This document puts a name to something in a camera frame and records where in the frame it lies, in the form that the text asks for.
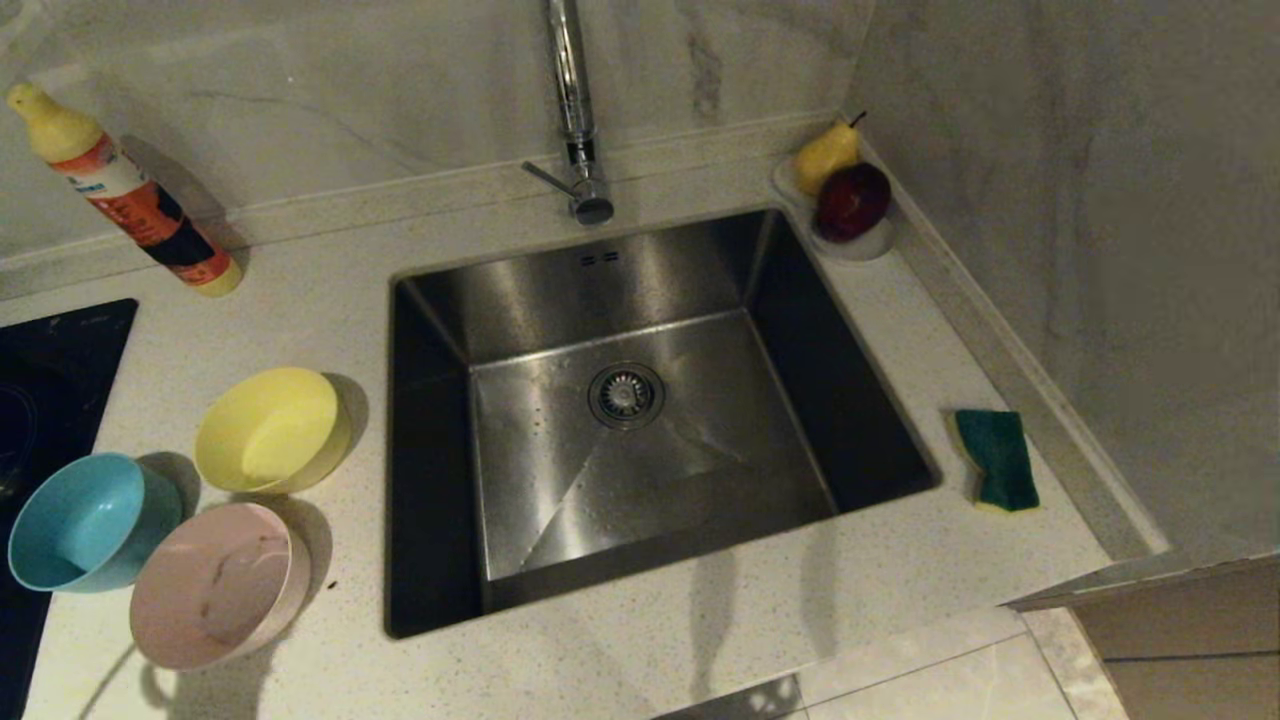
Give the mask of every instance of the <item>apple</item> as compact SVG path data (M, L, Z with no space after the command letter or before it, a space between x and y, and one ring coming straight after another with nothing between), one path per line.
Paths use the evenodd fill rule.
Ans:
M892 196L888 178L876 165L838 169L822 183L814 227L831 242L849 242L881 222Z

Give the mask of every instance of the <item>soap dish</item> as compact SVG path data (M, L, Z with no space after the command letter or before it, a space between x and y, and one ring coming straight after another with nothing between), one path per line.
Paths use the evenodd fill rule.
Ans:
M796 210L796 217L804 222L803 227L796 229L809 247L813 247L824 258L850 264L869 263L893 249L893 223L890 222L888 217L876 223L876 227L872 229L849 242L831 242L824 240L820 234L818 234L818 231L813 228L813 217L818 210L818 202L813 197L800 192L800 188L795 182L794 172L795 170L791 168L791 158L783 158L782 161L773 168L773 187L778 191L778 195L781 195L782 199Z

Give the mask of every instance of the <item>sink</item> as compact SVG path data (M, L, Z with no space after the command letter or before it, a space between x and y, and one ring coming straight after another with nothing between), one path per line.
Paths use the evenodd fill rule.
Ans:
M777 210L392 296L393 637L936 486Z

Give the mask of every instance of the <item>tile floor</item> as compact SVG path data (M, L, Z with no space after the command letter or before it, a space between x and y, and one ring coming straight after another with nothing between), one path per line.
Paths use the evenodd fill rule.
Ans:
M660 720L1092 720L1011 610L951 618Z

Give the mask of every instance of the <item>sponge scrubber pad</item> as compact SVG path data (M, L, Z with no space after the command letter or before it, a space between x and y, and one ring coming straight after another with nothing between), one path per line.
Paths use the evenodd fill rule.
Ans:
M1018 413L960 410L956 427L969 456L983 471L978 505L1010 512L1039 507L1023 420Z

